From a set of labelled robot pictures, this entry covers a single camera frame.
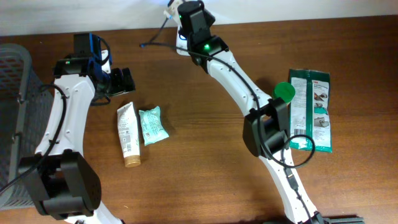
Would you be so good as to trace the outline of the green lid jar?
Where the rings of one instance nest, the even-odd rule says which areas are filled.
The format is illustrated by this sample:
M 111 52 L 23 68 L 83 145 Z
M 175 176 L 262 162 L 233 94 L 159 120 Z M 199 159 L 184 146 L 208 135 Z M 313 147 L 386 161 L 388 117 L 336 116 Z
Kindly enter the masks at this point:
M 280 82 L 278 83 L 273 92 L 272 98 L 278 99 L 281 98 L 286 104 L 289 104 L 296 94 L 295 88 L 289 82 Z

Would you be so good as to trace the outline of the mint green tissue pack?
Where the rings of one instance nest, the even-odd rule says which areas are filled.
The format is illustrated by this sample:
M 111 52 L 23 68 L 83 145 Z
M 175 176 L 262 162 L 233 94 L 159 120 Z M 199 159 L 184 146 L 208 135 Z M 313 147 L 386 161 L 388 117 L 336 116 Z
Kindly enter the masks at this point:
M 161 110 L 159 106 L 156 106 L 151 110 L 139 110 L 139 116 L 145 146 L 169 137 L 169 134 L 164 129 L 161 122 Z

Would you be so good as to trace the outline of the white cream tube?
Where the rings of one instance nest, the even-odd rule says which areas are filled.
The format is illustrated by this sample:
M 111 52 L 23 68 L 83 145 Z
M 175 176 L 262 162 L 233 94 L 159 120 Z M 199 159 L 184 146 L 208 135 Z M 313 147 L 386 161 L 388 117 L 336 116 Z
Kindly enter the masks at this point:
M 133 102 L 129 102 L 117 110 L 117 119 L 125 167 L 139 166 L 141 164 L 139 128 Z

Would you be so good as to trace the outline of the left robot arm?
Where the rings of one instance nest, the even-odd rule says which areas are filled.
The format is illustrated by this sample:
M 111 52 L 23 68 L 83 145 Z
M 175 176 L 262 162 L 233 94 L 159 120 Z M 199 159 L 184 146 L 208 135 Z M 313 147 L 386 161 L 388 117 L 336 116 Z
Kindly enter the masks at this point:
M 128 68 L 111 68 L 111 49 L 98 35 L 74 35 L 74 51 L 60 59 L 54 81 L 41 91 L 54 90 L 43 138 L 33 156 L 19 163 L 22 182 L 42 216 L 68 223 L 122 223 L 101 201 L 100 178 L 83 156 L 88 110 L 112 96 L 136 89 Z

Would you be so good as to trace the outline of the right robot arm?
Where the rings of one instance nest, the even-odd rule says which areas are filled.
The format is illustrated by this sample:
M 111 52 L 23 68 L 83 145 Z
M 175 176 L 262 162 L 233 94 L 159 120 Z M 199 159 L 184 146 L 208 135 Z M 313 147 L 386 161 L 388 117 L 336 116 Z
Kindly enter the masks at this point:
M 226 43 L 211 34 L 215 18 L 202 1 L 184 1 L 176 11 L 193 63 L 217 80 L 241 110 L 244 143 L 269 171 L 287 219 L 291 223 L 323 223 L 297 173 L 304 163 L 293 163 L 286 102 L 259 89 L 238 65 Z

